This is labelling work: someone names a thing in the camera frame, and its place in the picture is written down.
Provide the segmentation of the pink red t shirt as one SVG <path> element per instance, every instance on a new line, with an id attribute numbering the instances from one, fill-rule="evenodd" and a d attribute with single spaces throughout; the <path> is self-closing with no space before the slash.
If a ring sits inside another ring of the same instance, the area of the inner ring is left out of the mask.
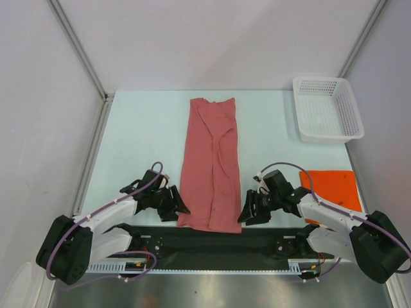
<path id="1" fill-rule="evenodd" d="M 180 195 L 189 213 L 178 227 L 241 233 L 240 167 L 235 99 L 190 101 Z"/>

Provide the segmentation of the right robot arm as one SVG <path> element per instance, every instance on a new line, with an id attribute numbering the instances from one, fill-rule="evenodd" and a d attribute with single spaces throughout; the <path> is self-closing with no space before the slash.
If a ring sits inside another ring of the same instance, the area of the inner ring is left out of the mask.
<path id="1" fill-rule="evenodd" d="M 259 225 L 271 219 L 275 210 L 310 219 L 296 241 L 303 257 L 328 253 L 358 265 L 371 280 L 384 284 L 410 259 L 410 248 L 389 217 L 348 210 L 317 196 L 305 187 L 292 187 L 282 172 L 256 175 L 256 190 L 248 190 L 239 223 Z"/>

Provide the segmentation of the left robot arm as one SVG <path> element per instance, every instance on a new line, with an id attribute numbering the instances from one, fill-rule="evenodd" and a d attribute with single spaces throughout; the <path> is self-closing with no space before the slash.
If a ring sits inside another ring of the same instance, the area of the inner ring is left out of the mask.
<path id="1" fill-rule="evenodd" d="M 51 224 L 35 262 L 50 280 L 68 286 L 78 282 L 89 265 L 107 257 L 144 257 L 155 262 L 138 228 L 127 218 L 154 209 L 162 222 L 189 214 L 176 186 L 168 177 L 149 169 L 141 179 L 121 188 L 116 198 L 84 216 L 61 215 Z"/>

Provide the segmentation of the folded orange t shirt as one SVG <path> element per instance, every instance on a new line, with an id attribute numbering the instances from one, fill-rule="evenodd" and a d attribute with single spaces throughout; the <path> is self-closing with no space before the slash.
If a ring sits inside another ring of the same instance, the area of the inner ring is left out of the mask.
<path id="1" fill-rule="evenodd" d="M 318 199 L 327 200 L 349 210 L 363 212 L 353 171 L 309 170 Z"/>

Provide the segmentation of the white plastic basket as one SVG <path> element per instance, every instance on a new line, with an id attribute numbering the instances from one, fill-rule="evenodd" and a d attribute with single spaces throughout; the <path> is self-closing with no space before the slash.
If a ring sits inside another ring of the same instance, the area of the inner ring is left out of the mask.
<path id="1" fill-rule="evenodd" d="M 293 79 L 301 141 L 345 144 L 365 132 L 350 83 L 343 78 L 303 76 Z"/>

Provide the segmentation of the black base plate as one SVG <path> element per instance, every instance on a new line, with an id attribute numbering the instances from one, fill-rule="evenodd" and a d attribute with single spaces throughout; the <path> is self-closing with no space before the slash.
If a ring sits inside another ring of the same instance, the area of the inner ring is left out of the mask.
<path id="1" fill-rule="evenodd" d="M 131 252 L 146 248 L 166 271 L 287 270 L 291 259 L 333 259 L 302 241 L 302 228 L 245 228 L 240 234 L 190 228 L 119 225 L 132 235 Z"/>

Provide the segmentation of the left aluminium corner post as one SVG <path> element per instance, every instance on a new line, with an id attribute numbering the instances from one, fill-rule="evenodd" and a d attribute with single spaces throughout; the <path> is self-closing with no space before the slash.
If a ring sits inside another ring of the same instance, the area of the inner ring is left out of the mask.
<path id="1" fill-rule="evenodd" d="M 92 64 L 91 59 L 89 58 L 83 44 L 81 43 L 71 21 L 69 20 L 68 14 L 64 10 L 61 2 L 58 0 L 47 0 L 47 4 L 51 8 L 57 22 L 59 23 L 60 27 L 70 46 L 72 47 L 80 65 L 83 67 L 88 79 L 92 83 L 95 91 L 98 93 L 99 97 L 103 100 L 103 102 L 111 103 L 114 94 L 108 93 L 103 84 L 98 77 L 98 74 Z"/>

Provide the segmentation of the aluminium corner post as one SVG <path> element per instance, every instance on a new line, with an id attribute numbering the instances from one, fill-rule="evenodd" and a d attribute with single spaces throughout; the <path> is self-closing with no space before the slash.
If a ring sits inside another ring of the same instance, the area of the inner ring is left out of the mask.
<path id="1" fill-rule="evenodd" d="M 389 3 L 389 0 L 376 1 L 357 39 L 355 40 L 343 66 L 337 74 L 338 78 L 347 77 L 350 70 L 353 68 L 353 65 L 356 62 L 356 59 L 358 58 L 362 48 L 365 46 L 367 39 L 369 38 L 375 25 L 378 23 L 380 17 L 383 15 L 384 10 Z"/>
<path id="2" fill-rule="evenodd" d="M 58 0 L 47 0 L 47 4 L 51 8 L 57 22 L 59 23 L 60 27 L 70 46 L 72 47 L 80 65 L 83 67 L 88 79 L 92 83 L 95 91 L 98 93 L 99 97 L 103 100 L 103 102 L 111 103 L 114 94 L 108 93 L 103 84 L 98 77 L 98 74 L 92 64 L 91 59 L 89 58 L 83 44 L 81 43 L 71 21 L 69 20 L 68 14 L 64 10 L 61 2 Z"/>

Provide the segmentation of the right aluminium corner post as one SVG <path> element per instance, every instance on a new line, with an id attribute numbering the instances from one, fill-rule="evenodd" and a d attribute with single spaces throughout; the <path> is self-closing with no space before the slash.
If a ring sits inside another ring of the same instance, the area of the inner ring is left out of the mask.
<path id="1" fill-rule="evenodd" d="M 356 59 L 358 58 L 362 48 L 365 46 L 367 39 L 369 38 L 375 25 L 378 23 L 380 17 L 383 15 L 384 10 L 389 3 L 389 0 L 376 1 L 357 39 L 355 40 L 343 66 L 337 74 L 338 78 L 347 77 L 350 70 L 353 68 L 353 65 L 356 62 Z"/>

